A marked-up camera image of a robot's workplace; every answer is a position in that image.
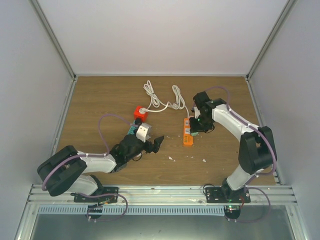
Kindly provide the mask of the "red cube power socket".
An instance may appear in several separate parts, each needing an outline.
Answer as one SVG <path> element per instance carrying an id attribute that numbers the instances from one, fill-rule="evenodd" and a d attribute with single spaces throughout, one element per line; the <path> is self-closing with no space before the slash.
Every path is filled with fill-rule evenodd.
<path id="1" fill-rule="evenodd" d="M 138 105 L 133 112 L 134 119 L 141 119 L 143 123 L 147 121 L 148 118 L 148 109 Z"/>

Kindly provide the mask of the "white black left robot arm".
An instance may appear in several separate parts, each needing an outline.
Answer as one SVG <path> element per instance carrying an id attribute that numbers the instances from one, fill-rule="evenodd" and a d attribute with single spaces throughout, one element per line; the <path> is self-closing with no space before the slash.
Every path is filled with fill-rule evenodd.
<path id="1" fill-rule="evenodd" d="M 65 192 L 81 193 L 92 202 L 103 197 L 99 179 L 91 173 L 115 173 L 127 166 L 129 161 L 137 161 L 143 153 L 157 153 L 164 136 L 153 142 L 143 142 L 133 134 L 127 134 L 110 152 L 94 154 L 77 151 L 68 145 L 52 155 L 38 168 L 42 180 L 42 190 L 56 197 Z"/>

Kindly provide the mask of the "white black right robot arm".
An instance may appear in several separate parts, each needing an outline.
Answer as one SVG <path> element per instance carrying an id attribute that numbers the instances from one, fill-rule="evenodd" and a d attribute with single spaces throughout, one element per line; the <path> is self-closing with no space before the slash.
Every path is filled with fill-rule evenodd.
<path id="1" fill-rule="evenodd" d="M 189 119 L 191 133 L 208 133 L 215 129 L 215 123 L 227 129 L 238 141 L 238 166 L 225 178 L 221 196 L 228 203 L 234 202 L 250 181 L 264 175 L 266 168 L 277 167 L 277 153 L 273 132 L 268 126 L 253 124 L 232 110 L 221 98 L 210 99 L 205 91 L 193 97 L 194 117 Z"/>

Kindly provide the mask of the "orange power strip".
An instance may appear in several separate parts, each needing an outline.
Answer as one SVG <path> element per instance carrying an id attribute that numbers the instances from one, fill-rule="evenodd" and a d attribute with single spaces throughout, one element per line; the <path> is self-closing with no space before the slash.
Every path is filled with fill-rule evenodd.
<path id="1" fill-rule="evenodd" d="M 190 121 L 189 118 L 184 118 L 183 120 L 183 145 L 185 147 L 191 147 L 194 144 L 193 141 L 193 136 L 191 135 L 190 132 L 191 128 L 190 128 Z"/>

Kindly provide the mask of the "teal power strip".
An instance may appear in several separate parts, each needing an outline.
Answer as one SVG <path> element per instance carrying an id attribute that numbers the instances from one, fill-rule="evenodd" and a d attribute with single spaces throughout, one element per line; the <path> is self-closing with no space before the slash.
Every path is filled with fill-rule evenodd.
<path id="1" fill-rule="evenodd" d="M 138 130 L 138 128 L 139 128 L 139 126 L 140 126 L 140 124 L 132 123 L 130 125 L 130 128 L 129 128 L 127 134 L 128 135 L 135 135 L 137 130 Z"/>

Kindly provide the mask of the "black power adapter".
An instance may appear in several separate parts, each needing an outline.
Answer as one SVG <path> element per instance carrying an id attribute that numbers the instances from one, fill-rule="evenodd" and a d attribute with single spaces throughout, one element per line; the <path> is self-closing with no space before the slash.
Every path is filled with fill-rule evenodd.
<path id="1" fill-rule="evenodd" d="M 136 125 L 141 125 L 141 124 L 142 124 L 142 121 L 137 118 L 137 119 L 134 121 L 134 123 L 135 123 Z"/>

